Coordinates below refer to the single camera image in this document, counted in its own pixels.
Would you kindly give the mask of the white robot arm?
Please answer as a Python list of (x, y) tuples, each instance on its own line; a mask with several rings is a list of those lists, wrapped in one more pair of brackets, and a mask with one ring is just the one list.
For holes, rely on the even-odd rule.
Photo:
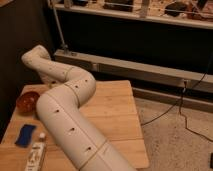
[(39, 119), (78, 171), (136, 171), (109, 140), (79, 111), (95, 93), (88, 71), (50, 59), (41, 45), (22, 56), (23, 63), (60, 84), (42, 94)]

